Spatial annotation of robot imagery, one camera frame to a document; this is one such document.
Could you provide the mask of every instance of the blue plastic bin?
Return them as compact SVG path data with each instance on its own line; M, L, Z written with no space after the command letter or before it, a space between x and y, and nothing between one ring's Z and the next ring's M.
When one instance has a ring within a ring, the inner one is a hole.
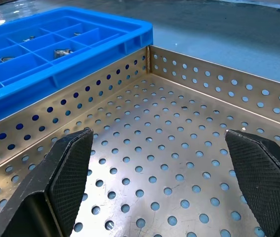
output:
M0 120L152 43L148 22L72 7L0 25Z

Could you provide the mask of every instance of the perforated metal tray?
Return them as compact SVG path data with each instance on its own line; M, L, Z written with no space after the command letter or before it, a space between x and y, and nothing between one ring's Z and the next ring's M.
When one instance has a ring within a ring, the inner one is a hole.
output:
M69 132L91 127L72 236L263 237L223 134L280 145L280 83L143 48L0 121L0 210Z

